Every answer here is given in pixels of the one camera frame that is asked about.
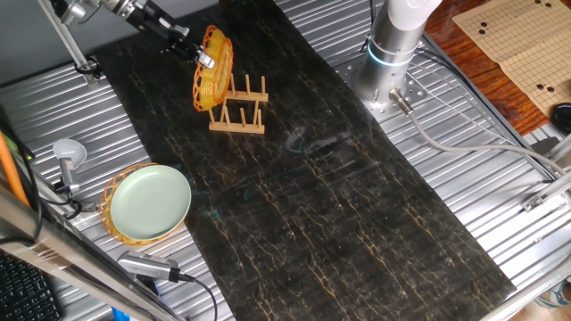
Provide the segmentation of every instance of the gray cable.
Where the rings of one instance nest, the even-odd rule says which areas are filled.
[[[532,151],[530,151],[526,148],[522,148],[522,147],[502,145],[502,144],[488,144],[488,145],[481,145],[481,146],[452,147],[452,146],[440,144],[440,143],[436,142],[434,139],[432,139],[424,131],[424,129],[422,129],[422,127],[418,123],[418,120],[417,120],[416,116],[414,115],[414,113],[410,113],[408,116],[410,118],[410,121],[412,121],[414,126],[417,128],[419,134],[422,135],[429,144],[431,144],[432,146],[434,146],[440,150],[443,150],[446,152],[477,152],[477,151],[486,151],[486,150],[496,149],[496,150],[520,152],[520,153],[529,155],[533,158],[536,158],[538,161],[542,161],[542,162],[546,163],[547,165],[549,165],[553,169],[555,169],[561,176],[565,175],[565,171],[558,164],[556,164],[555,161],[550,160],[547,157],[538,154],[537,152],[532,152]]]

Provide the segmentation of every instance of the keyboard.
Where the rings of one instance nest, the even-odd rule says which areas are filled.
[[[62,306],[47,276],[29,263],[0,251],[0,320],[59,321]]]

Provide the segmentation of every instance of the orange plastic basket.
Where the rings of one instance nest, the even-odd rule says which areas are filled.
[[[198,111],[208,111],[224,101],[234,59],[232,42],[215,26],[206,29],[203,47],[215,64],[208,69],[198,63],[194,72],[194,107]]]

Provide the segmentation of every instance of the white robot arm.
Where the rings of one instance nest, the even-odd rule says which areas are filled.
[[[443,0],[388,0],[389,19],[400,30],[413,30],[426,23]]]
[[[392,105],[389,93],[406,90],[406,71],[425,30],[442,0],[386,0],[375,18],[367,54],[352,77],[355,94],[376,115]]]

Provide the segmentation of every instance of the orange basket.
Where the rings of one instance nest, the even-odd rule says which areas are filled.
[[[208,69],[198,63],[194,72],[194,107],[198,111],[208,111],[224,101],[234,60],[232,42],[215,26],[206,29],[203,47],[214,60],[214,67]]]
[[[147,245],[150,243],[155,243],[155,242],[158,242],[160,240],[167,238],[169,235],[172,235],[182,225],[185,224],[183,221],[182,223],[180,223],[179,226],[177,226],[177,228],[172,230],[172,232],[168,233],[167,235],[161,236],[161,237],[156,238],[154,240],[146,240],[146,241],[140,241],[140,240],[132,239],[130,237],[123,235],[121,232],[119,232],[117,227],[115,227],[115,225],[113,224],[113,220],[111,218],[111,202],[112,202],[113,194],[117,190],[117,187],[119,187],[119,184],[123,180],[125,180],[125,178],[127,178],[127,176],[129,176],[131,173],[135,172],[138,169],[142,169],[142,168],[145,168],[145,167],[151,166],[151,165],[157,165],[157,164],[156,163],[135,164],[135,165],[132,165],[126,169],[123,169],[111,181],[109,181],[109,183],[107,183],[107,186],[105,187],[105,189],[103,190],[103,193],[101,194],[101,201],[99,201],[99,217],[101,218],[101,223],[103,223],[103,228],[105,229],[105,232],[107,232],[107,234],[110,237],[114,238],[115,240],[117,240],[119,242],[122,242],[122,243],[125,243],[128,245]]]

